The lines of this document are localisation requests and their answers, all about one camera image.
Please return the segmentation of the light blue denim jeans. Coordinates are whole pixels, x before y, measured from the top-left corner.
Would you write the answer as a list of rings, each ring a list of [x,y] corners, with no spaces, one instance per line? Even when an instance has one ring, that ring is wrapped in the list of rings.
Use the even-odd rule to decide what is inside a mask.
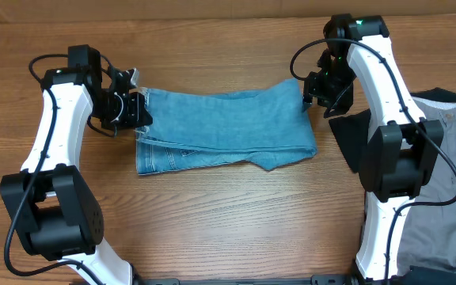
[[[317,154],[295,79],[207,96],[151,88],[143,95],[154,122],[135,131],[140,175],[235,162],[269,171]]]

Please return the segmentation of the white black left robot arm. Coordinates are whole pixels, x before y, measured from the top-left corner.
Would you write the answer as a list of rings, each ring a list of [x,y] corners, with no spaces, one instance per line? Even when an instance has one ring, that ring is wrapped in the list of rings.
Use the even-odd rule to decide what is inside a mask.
[[[87,284],[142,284],[143,278],[105,240],[101,206],[79,170],[84,131],[150,126],[137,90],[139,72],[120,70],[89,45],[70,46],[67,65],[37,77],[44,108],[35,141],[19,173],[5,175],[0,195],[11,223],[3,249],[7,270],[36,276],[62,266]]]

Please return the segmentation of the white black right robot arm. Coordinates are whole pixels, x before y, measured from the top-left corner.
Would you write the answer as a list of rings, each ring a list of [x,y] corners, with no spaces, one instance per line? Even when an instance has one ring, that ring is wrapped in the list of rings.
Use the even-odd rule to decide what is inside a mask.
[[[431,178],[443,139],[438,121],[414,103],[393,57],[390,33],[380,16],[331,17],[323,29],[327,48],[318,72],[303,79],[303,101],[345,114],[358,79],[370,108],[359,162],[366,191],[361,247],[348,284],[383,284],[397,274],[397,251],[410,203]]]

